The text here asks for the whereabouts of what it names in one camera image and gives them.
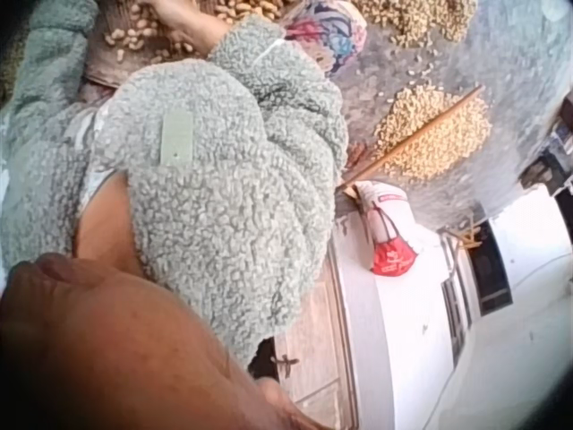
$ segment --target gray fleece jacket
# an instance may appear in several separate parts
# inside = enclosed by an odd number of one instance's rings
[[[135,242],[246,365],[313,285],[346,154],[338,89],[279,26],[251,18],[208,61],[135,73],[99,111],[76,102],[94,0],[43,0],[3,141],[4,266],[73,253],[88,174],[126,172]],[[163,163],[162,125],[187,113],[186,158]]]

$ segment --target floral headscarf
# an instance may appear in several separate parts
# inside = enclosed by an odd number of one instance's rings
[[[363,48],[366,21],[349,2],[305,0],[282,20],[287,40],[295,40],[332,76]]]

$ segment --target red bag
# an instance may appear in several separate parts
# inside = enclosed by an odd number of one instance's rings
[[[387,236],[390,237],[386,220],[390,223],[396,237],[387,242],[374,244],[374,261],[372,263],[372,272],[381,276],[400,276],[406,273],[414,265],[417,254],[406,240],[399,234],[394,221],[384,213],[379,207],[371,209],[371,213],[377,213],[386,229]]]

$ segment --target pile of peanuts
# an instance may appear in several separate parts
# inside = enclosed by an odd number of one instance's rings
[[[419,85],[399,92],[389,115],[380,121],[374,132],[378,137],[374,157],[388,153],[460,99],[460,96],[431,85]],[[391,176],[401,173],[416,182],[446,172],[480,149],[490,135],[492,125],[487,110],[482,99],[474,99],[453,117],[409,143],[383,168]]]
[[[366,20],[398,33],[390,40],[400,47],[428,46],[438,27],[448,40],[459,42],[477,11],[477,0],[352,0]]]
[[[129,10],[129,18],[132,23],[129,29],[115,29],[111,33],[104,34],[104,40],[110,47],[117,47],[116,60],[122,63],[125,57],[125,50],[139,51],[145,46],[146,39],[160,36],[161,24],[155,11],[148,6],[132,4]],[[172,44],[172,49],[158,49],[155,57],[150,63],[156,65],[171,58],[175,59],[184,54],[191,54],[193,46],[188,43],[176,41]]]
[[[217,17],[229,24],[242,20],[245,16],[253,13],[260,17],[275,22],[283,15],[286,4],[292,4],[298,0],[218,0],[215,6]]]

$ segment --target skin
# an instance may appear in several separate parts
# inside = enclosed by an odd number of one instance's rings
[[[186,0],[146,3],[204,55],[230,28]],[[83,212],[74,256],[16,265],[0,301],[0,368],[29,408],[74,429],[325,430],[275,381],[255,382],[197,314],[144,279],[124,173]]]

